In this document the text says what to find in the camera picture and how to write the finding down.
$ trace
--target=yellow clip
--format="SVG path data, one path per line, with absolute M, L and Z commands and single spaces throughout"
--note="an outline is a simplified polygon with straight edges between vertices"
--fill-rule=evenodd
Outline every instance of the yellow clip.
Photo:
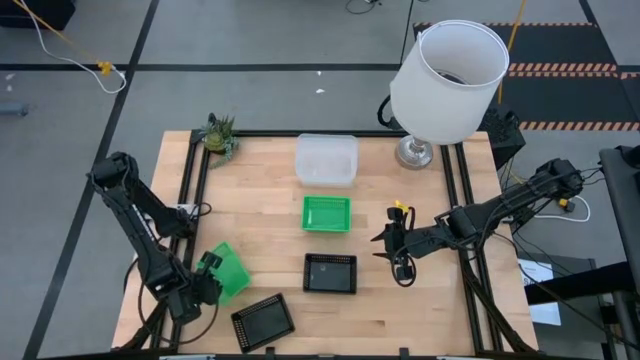
M 98 67 L 103 76 L 111 74 L 111 63 L 108 61 L 98 61 Z
M 402 209 L 403 213 L 408 213 L 409 212 L 409 207 L 406 205 L 403 205 L 400 200 L 396 200 L 396 207 Z

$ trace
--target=floor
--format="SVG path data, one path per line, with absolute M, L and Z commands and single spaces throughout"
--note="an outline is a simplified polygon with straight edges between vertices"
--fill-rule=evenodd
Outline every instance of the floor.
M 138 33 L 156 1 L 78 0 L 65 34 L 105 60 L 128 64 L 132 54 L 138 58 Z M 640 64 L 640 3 L 588 2 L 618 64 Z M 160 0 L 124 102 L 124 96 L 102 93 L 84 72 L 46 66 L 56 62 L 41 52 L 33 31 L 0 28 L 0 101 L 31 106 L 26 118 L 0 121 L 0 167 L 5 169 L 0 228 L 7 245 L 0 252 L 0 323 L 10 324 L 0 330 L 3 358 L 25 353 L 58 258 L 74 231 L 80 233 L 66 280 L 40 350 L 32 350 L 41 357 L 60 356 L 107 351 L 111 345 L 132 250 L 99 199 L 84 204 L 84 222 L 78 217 L 84 214 L 77 213 L 84 174 L 96 154 L 131 153 L 142 179 L 149 181 L 163 131 L 196 128 L 211 111 L 235 115 L 241 129 L 379 129 L 375 111 L 394 76 L 379 64 L 398 64 L 403 49 L 412 45 L 407 19 L 511 22 L 519 3 L 382 0 L 370 13 L 351 15 L 345 0 Z M 578 0 L 532 0 L 524 21 L 584 22 L 586 17 Z M 58 55 L 79 57 L 51 34 L 45 41 Z M 332 67 L 345 63 L 378 65 L 367 71 Z M 12 64 L 34 66 L 19 70 Z M 168 64 L 229 66 L 154 71 L 155 65 Z M 236 64 L 316 65 L 243 69 Z M 118 85 L 114 76 L 106 81 L 111 89 Z M 593 167 L 599 149 L 640 141 L 637 132 L 525 131 L 524 136 L 528 144 L 513 165 L 520 176 L 552 157 Z M 522 234 L 554 255 L 595 258 L 598 265 L 624 259 L 604 183 L 588 187 L 583 196 L 591 205 L 590 222 L 534 220 Z M 82 226 L 72 227 L 74 219 Z M 581 353 L 583 344 L 539 336 L 553 354 L 594 356 Z

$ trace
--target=table lamp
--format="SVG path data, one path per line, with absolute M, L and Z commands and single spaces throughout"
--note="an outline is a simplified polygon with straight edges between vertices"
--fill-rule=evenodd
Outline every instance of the table lamp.
M 509 52 L 488 27 L 464 20 L 439 22 L 418 34 L 391 81 L 391 108 L 410 134 L 396 159 L 422 169 L 431 144 L 455 144 L 473 134 L 509 67 Z

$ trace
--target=wooden tabletop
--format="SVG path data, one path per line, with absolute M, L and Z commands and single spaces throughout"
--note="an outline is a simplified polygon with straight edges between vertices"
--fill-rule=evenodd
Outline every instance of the wooden tabletop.
M 166 204 L 177 202 L 188 139 L 189 132 L 164 134 L 151 188 Z M 397 286 L 389 263 L 371 255 L 383 250 L 381 242 L 369 240 L 388 222 L 386 209 L 395 200 L 416 208 L 416 226 L 432 225 L 434 216 L 449 210 L 439 148 L 434 147 L 433 162 L 426 169 L 410 171 L 394 159 L 397 142 L 397 138 L 359 138 L 354 187 L 326 189 L 300 185 L 294 169 L 296 138 L 241 139 L 233 160 L 207 175 L 204 201 L 212 205 L 213 212 L 200 220 L 194 259 L 227 241 L 248 268 L 252 284 L 230 306 L 220 309 L 207 335 L 181 346 L 180 351 L 239 353 L 230 314 L 282 293 L 296 330 L 269 345 L 275 346 L 277 354 L 397 355 L 400 347 L 408 347 L 414 355 L 473 354 L 456 252 L 440 250 L 416 260 L 418 276 L 410 288 Z M 476 133 L 464 146 L 475 200 L 482 202 L 499 194 L 486 133 Z M 191 197 L 198 160 L 195 164 Z M 301 230 L 306 194 L 350 197 L 351 232 Z M 460 187 L 458 194 L 464 203 Z M 510 237 L 508 228 L 499 232 Z M 304 293 L 302 271 L 308 252 L 358 256 L 357 294 Z M 537 347 L 513 247 L 495 237 L 487 241 L 485 253 L 497 306 L 522 338 Z M 129 340 L 140 326 L 136 307 L 139 286 L 140 278 L 134 271 L 124 295 L 114 346 Z M 144 313 L 149 314 L 154 305 L 145 291 Z M 486 319 L 482 306 L 478 308 Z M 213 307 L 202 309 L 202 316 L 184 327 L 182 339 L 197 335 L 210 321 Z M 485 348 L 490 348 L 485 322 L 483 327 Z M 164 334 L 170 334 L 170 321 Z M 264 348 L 254 352 L 264 353 Z

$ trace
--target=orange and black striped mat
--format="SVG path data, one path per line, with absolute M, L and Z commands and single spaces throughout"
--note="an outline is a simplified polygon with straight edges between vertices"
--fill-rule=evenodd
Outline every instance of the orange and black striped mat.
M 485 25 L 509 40 L 513 24 Z M 429 26 L 414 24 L 414 34 Z M 637 131 L 640 75 L 621 71 L 596 24 L 523 23 L 502 102 L 521 129 Z

